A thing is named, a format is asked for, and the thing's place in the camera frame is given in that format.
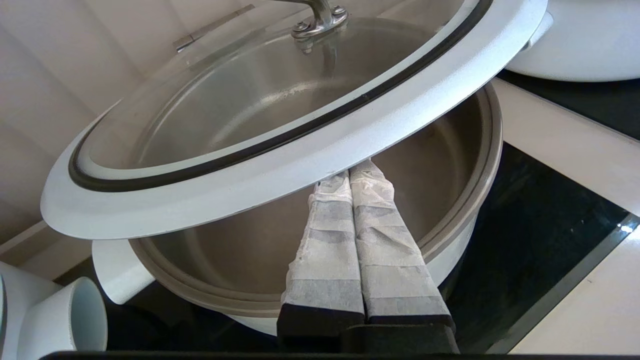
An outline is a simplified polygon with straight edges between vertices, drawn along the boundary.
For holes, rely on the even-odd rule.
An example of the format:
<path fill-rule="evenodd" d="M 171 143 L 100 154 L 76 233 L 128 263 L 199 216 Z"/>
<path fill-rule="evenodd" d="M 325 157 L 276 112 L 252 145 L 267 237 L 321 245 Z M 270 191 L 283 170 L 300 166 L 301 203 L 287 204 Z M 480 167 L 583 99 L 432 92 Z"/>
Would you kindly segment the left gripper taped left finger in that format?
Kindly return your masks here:
<path fill-rule="evenodd" d="M 288 351 L 338 351 L 342 334 L 365 324 L 349 173 L 320 180 L 308 209 L 286 273 L 278 341 Z"/>

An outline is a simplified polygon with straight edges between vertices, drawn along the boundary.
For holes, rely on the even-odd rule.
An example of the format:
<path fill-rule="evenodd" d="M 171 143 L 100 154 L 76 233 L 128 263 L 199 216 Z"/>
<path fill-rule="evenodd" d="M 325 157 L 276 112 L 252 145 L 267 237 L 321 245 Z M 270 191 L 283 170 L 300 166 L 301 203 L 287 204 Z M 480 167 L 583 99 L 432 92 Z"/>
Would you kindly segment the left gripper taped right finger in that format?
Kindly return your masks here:
<path fill-rule="evenodd" d="M 365 160 L 349 170 L 366 319 L 372 325 L 455 322 L 397 205 L 394 187 Z"/>

